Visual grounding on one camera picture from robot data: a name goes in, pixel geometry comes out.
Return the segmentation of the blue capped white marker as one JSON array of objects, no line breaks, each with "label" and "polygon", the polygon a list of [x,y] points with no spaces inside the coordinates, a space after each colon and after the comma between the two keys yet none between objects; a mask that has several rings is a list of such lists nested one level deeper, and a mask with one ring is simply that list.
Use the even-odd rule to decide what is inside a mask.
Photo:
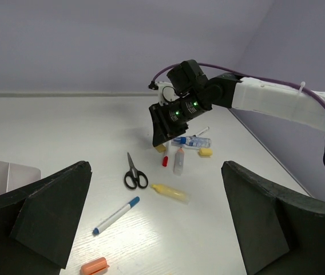
[{"label": "blue capped white marker", "polygon": [[123,205],[123,207],[121,207],[120,209],[118,209],[115,213],[113,213],[107,219],[105,219],[104,221],[102,221],[98,226],[96,226],[93,229],[92,234],[93,235],[99,235],[99,234],[101,234],[108,227],[110,227],[112,224],[114,224],[118,219],[120,219],[123,215],[125,215],[130,209],[132,209],[133,207],[135,207],[135,205],[138,204],[139,201],[140,201],[140,197],[135,197],[131,201],[129,201],[128,203],[126,203],[125,205]]}]

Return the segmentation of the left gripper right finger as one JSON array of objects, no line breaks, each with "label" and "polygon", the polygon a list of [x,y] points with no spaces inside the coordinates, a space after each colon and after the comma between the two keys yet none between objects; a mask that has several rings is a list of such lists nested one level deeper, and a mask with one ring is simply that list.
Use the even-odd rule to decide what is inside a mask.
[{"label": "left gripper right finger", "polygon": [[247,274],[325,274],[325,202],[234,161],[221,173]]}]

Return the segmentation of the black scissors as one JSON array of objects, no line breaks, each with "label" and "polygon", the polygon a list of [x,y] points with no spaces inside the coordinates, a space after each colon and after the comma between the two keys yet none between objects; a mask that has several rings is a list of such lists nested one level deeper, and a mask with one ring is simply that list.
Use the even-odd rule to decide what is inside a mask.
[{"label": "black scissors", "polygon": [[127,153],[127,158],[129,170],[124,176],[124,184],[126,188],[130,190],[135,190],[137,188],[146,189],[149,184],[147,176],[135,167],[130,153]]}]

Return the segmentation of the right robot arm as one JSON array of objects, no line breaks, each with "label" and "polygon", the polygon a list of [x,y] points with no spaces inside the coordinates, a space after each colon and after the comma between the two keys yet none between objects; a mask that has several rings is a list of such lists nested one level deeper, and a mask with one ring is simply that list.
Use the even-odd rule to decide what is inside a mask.
[{"label": "right robot arm", "polygon": [[[203,63],[187,60],[163,69],[168,82],[152,79],[149,89],[158,92],[158,102],[149,107],[154,147],[185,134],[188,122],[213,105],[254,111],[325,132],[325,92],[312,91],[304,83],[249,76],[230,69],[208,79],[202,67]],[[325,146],[323,163],[325,166]]]}]

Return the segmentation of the blue clear glue bottle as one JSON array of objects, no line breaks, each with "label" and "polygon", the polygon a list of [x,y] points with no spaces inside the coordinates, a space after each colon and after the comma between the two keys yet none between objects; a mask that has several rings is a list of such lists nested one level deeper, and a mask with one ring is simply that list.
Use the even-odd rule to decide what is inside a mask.
[{"label": "blue clear glue bottle", "polygon": [[210,148],[211,139],[198,136],[180,136],[171,141],[171,145],[189,148]]}]

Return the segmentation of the yellow eraser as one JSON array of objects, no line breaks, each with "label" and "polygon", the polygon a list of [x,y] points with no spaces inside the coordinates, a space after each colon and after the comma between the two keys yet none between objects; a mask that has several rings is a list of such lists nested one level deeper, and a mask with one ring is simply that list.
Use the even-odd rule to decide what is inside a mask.
[{"label": "yellow eraser", "polygon": [[213,151],[210,148],[200,148],[198,154],[202,158],[210,158],[213,155]]}]

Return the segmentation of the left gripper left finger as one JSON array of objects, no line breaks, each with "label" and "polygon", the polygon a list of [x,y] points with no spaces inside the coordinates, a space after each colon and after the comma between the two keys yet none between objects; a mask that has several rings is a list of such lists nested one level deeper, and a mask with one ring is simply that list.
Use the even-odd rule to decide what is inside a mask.
[{"label": "left gripper left finger", "polygon": [[80,161],[0,195],[0,274],[59,274],[68,263],[92,168]]}]

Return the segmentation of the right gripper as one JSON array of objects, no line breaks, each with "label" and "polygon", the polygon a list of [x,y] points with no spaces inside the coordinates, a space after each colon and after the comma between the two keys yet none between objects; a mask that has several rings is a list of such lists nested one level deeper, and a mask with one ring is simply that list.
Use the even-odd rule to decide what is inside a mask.
[{"label": "right gripper", "polygon": [[152,145],[157,147],[171,140],[170,136],[179,136],[188,129],[188,122],[212,109],[209,100],[200,100],[198,96],[181,97],[172,103],[149,107],[152,118]]}]

